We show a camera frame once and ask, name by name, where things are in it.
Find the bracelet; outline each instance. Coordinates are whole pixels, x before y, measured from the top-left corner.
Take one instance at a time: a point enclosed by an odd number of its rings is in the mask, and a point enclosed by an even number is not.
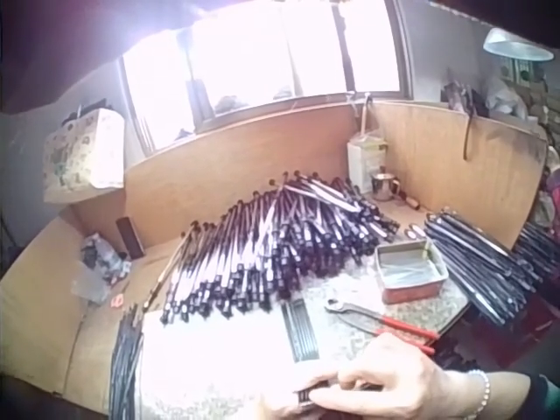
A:
[[[474,414],[465,417],[465,420],[475,420],[488,405],[488,400],[490,400],[490,380],[488,379],[488,375],[486,374],[486,372],[483,372],[481,370],[471,370],[469,372],[469,375],[479,375],[484,380],[484,395],[482,396],[480,406],[477,408]]]

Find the lamp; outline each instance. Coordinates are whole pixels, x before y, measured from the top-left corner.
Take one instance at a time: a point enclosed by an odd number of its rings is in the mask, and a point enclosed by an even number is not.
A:
[[[554,54],[549,50],[500,28],[490,30],[484,41],[489,53],[527,61],[550,61]]]

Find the wooden board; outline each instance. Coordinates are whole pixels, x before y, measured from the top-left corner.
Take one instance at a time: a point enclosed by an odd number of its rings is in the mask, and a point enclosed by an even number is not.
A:
[[[414,102],[376,102],[392,147],[389,166],[430,209],[451,206],[507,246],[529,214],[546,144],[528,131],[475,118],[462,160],[466,116]],[[347,176],[348,105],[298,109],[196,137],[133,166],[125,191],[73,208],[88,233],[123,249],[115,220],[132,218],[145,247],[179,237],[192,221],[216,220],[238,199],[268,188],[284,171]]]
[[[0,283],[0,369],[60,394],[85,311],[70,291],[83,238],[71,216],[51,221]]]
[[[475,117],[409,103],[377,104],[388,142],[388,170],[423,206],[449,206],[504,245],[513,246],[529,215],[546,158],[546,142]]]
[[[132,218],[145,247],[179,237],[194,220],[217,219],[238,199],[266,190],[284,171],[347,175],[348,139],[356,131],[349,105],[270,115],[198,136],[133,166],[125,191],[73,208],[89,233],[123,248],[115,220]]]

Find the paper bag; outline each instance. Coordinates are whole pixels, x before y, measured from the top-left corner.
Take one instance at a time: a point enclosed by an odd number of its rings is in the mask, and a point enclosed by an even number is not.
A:
[[[123,188],[124,119],[95,109],[45,141],[45,202],[74,203]]]

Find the wooden workbench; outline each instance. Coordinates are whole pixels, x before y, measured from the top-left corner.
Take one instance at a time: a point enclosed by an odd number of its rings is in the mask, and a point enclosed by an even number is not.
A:
[[[395,202],[383,203],[382,210],[404,226],[424,223],[423,212]],[[178,243],[179,240],[170,241],[149,248],[145,258],[133,263],[125,306],[144,302]],[[305,281],[302,294],[321,357],[347,359],[371,339],[325,312],[323,304],[333,293],[354,300],[363,300],[366,295],[367,302],[376,309],[440,332],[451,326],[467,306],[466,297],[452,282],[447,282],[437,298],[383,308],[376,283],[371,281],[371,263],[366,260],[364,266],[356,269],[349,263],[345,273],[328,281]],[[159,309],[164,298],[165,290],[157,297],[154,312],[144,321],[144,351],[138,379],[142,418],[170,418],[179,413],[180,418],[190,418],[189,414],[195,411],[199,415],[205,411],[204,418],[222,418],[255,394],[263,373],[273,375],[272,366],[281,372],[291,363],[280,311],[253,311],[230,320],[215,314],[206,321],[194,318],[188,325],[176,321],[163,327]],[[108,305],[87,315],[73,352],[64,398],[91,410],[107,412],[110,360],[121,316],[122,311]]]

